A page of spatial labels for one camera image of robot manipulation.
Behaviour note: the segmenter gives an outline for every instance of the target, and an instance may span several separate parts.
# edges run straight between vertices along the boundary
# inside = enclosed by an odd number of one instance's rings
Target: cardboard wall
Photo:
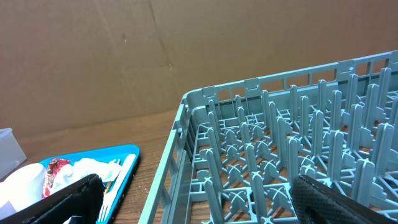
[[[189,90],[398,49],[398,1],[0,2],[18,137],[175,109]]]

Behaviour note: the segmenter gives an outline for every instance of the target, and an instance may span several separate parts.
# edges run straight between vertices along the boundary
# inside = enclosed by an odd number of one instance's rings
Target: white plastic box
[[[0,179],[25,160],[26,156],[12,134],[12,129],[0,129]]]

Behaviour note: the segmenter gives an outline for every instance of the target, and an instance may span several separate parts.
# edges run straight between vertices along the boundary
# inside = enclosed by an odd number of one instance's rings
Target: light blue dish rack
[[[358,76],[360,66],[366,73]],[[330,70],[325,79],[331,81],[313,84],[316,73]],[[302,76],[308,85],[287,86]],[[262,90],[276,80],[283,90]],[[233,96],[242,87],[244,96]],[[221,101],[221,91],[230,98]],[[158,204],[161,223],[190,223],[195,202],[208,204],[210,219],[203,223],[298,223],[289,189],[299,174],[397,220],[397,125],[398,51],[190,91],[139,223],[153,223]],[[292,216],[273,216],[279,207]],[[237,213],[248,220],[232,220]]]

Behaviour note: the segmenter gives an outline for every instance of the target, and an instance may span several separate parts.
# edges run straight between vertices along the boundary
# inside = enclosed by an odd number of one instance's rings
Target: white container
[[[26,156],[12,134],[12,129],[0,129],[0,179],[25,160]]]
[[[16,213],[15,208],[9,201],[9,192],[7,191],[6,184],[0,183],[0,220]]]
[[[42,199],[46,169],[35,163],[13,172],[4,181],[8,200],[19,212]]]

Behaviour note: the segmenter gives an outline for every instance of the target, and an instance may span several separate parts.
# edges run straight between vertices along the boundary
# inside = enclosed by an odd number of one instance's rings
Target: blue tray
[[[113,146],[113,147],[106,147],[103,149],[95,149],[95,150],[90,150],[90,151],[84,151],[84,152],[77,152],[77,153],[72,153],[72,154],[65,154],[65,155],[59,155],[59,156],[53,156],[49,157],[47,159],[44,159],[40,161],[39,163],[42,164],[44,167],[48,167],[50,161],[53,158],[61,158],[61,159],[68,159],[71,160],[71,165],[74,165],[75,162],[79,161],[82,158],[92,158],[100,162],[110,162],[113,159],[120,159],[120,164],[123,165],[125,158],[129,154],[135,154],[136,158],[134,159],[134,162],[132,163],[132,166],[129,169],[129,172],[127,173],[127,176],[124,178],[122,186],[115,198],[115,201],[112,204],[110,213],[108,217],[106,217],[105,221],[103,222],[97,222],[97,223],[108,223],[112,218],[114,218],[114,211],[115,209],[118,208],[119,201],[122,199],[122,195],[124,195],[124,190],[125,186],[129,183],[131,180],[131,174],[133,173],[133,169],[135,166],[137,166],[137,160],[139,158],[139,148],[133,144],[125,144],[121,146]]]

